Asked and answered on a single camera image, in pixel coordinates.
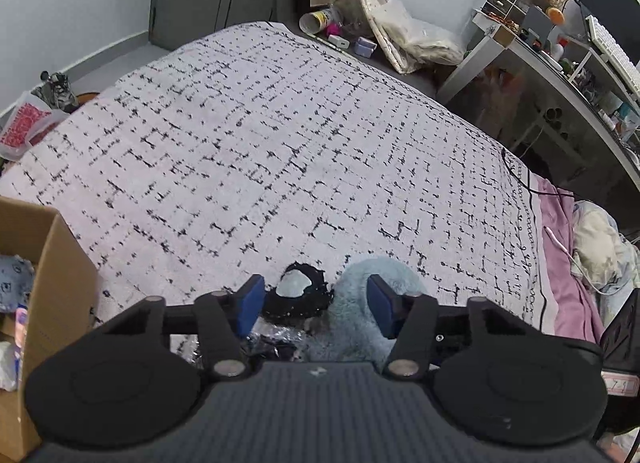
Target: black monitor screen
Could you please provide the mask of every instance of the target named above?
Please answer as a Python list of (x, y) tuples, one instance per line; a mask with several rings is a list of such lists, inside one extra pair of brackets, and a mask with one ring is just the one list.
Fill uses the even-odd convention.
[(638, 0), (580, 0), (611, 33), (626, 55), (640, 61), (640, 3)]

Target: baseboard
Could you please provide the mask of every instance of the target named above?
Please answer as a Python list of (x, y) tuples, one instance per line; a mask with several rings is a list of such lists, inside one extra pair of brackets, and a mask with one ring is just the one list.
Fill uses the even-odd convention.
[[(69, 77), (70, 83), (73, 83), (76, 80), (88, 75), (92, 71), (95, 71), (98, 68), (101, 68), (103, 65), (115, 60), (116, 58), (126, 55), (130, 51), (133, 51), (134, 49), (145, 45), (147, 42), (149, 42), (148, 30), (134, 33), (132, 35), (129, 35), (128, 37), (117, 40), (116, 42), (113, 42), (108, 46), (100, 48), (98, 49), (98, 51), (91, 53), (84, 58), (81, 58), (79, 61), (74, 62), (73, 64), (61, 70), (61, 72)], [(42, 84), (34, 85), (30, 89), (30, 91), (33, 91), (35, 88), (41, 85)], [(13, 103), (10, 107), (7, 107), (2, 113), (0, 113), (0, 122), (4, 122), (5, 117), (7, 117), (12, 110), (14, 110), (14, 107), (15, 103)]]

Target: white bed sheet with black print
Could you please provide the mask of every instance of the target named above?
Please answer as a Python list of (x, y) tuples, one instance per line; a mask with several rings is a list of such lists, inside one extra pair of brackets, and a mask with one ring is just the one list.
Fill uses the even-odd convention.
[(382, 254), (441, 304), (486, 295), (552, 332), (538, 198), (500, 151), (401, 81), (254, 23), (123, 77), (26, 154), (0, 193), (60, 210), (99, 267), (100, 320), (252, 273), (274, 286), (292, 261), (332, 283)]

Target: white label with red border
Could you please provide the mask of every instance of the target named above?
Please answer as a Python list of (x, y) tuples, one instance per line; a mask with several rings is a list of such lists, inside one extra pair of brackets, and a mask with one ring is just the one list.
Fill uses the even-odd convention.
[(628, 396), (635, 398), (640, 387), (640, 378), (624, 373), (602, 372), (602, 379), (607, 385), (607, 393), (613, 396)]

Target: white plastic bag with red print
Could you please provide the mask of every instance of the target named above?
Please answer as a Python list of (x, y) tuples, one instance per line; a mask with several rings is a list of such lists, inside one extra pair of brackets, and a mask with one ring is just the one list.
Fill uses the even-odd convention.
[(51, 109), (34, 94), (24, 93), (0, 131), (0, 156), (18, 161), (67, 116), (62, 110)]

